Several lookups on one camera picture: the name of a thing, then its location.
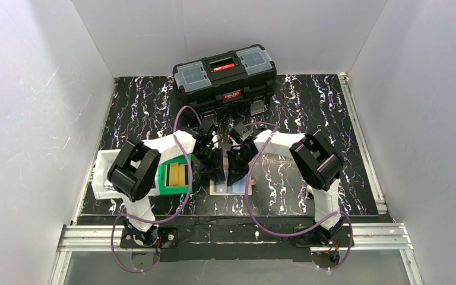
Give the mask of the yellow cards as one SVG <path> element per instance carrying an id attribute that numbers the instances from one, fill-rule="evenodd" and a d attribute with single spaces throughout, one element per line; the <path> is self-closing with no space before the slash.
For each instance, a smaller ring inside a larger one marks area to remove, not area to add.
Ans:
<path id="1" fill-rule="evenodd" d="M 188 168 L 186 164 L 178 162 L 166 165 L 165 186 L 180 187 L 188 184 Z"/>

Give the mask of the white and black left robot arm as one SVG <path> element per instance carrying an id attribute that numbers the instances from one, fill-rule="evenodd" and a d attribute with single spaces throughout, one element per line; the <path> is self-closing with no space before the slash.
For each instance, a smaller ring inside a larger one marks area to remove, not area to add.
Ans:
<path id="1" fill-rule="evenodd" d="M 185 159 L 186 168 L 179 174 L 185 177 L 187 196 L 192 192 L 193 183 L 190 155 L 203 165 L 201 178 L 214 182 L 224 180 L 221 148 L 213 141 L 216 131 L 216 124 L 204 121 L 200 126 L 175 131 L 166 137 L 146 142 L 128 140 L 119 150 L 107 178 L 122 195 L 128 216 L 123 225 L 132 238 L 146 247 L 156 243 L 160 222 L 151 210 L 148 195 L 160 186 L 157 180 L 160 165 L 177 157 Z"/>

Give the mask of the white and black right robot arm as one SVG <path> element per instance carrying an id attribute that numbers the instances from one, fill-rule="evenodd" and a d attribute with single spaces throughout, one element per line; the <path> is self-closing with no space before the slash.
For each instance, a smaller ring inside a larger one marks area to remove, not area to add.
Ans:
<path id="1" fill-rule="evenodd" d="M 315 206 L 315 227 L 312 237 L 327 243 L 341 229 L 339 184 L 344 169 L 340 151 L 321 131 L 287 134 L 269 129 L 270 123 L 258 123 L 257 128 L 239 123 L 229 132 L 235 142 L 227 151 L 227 184 L 233 185 L 251 172 L 253 162 L 262 154 L 290 157 L 312 194 Z"/>

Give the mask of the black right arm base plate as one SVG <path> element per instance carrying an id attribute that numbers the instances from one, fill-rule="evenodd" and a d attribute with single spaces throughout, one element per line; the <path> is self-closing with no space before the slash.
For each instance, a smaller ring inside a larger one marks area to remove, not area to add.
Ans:
<path id="1" fill-rule="evenodd" d="M 333 253 L 341 248 L 353 246 L 353 234 L 349 226 L 332 227 L 329 230 L 319 226 L 313 231 L 289 238 L 298 248 L 318 248 L 320 252 Z"/>

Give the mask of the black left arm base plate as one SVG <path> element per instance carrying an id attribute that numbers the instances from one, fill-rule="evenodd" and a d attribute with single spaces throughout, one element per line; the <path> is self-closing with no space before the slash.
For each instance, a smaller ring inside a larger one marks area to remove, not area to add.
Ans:
<path id="1" fill-rule="evenodd" d="M 124 249 L 173 249 L 178 245 L 179 232 L 175 227 L 155 227 L 147 232 L 124 228 L 120 238 L 120 248 Z"/>

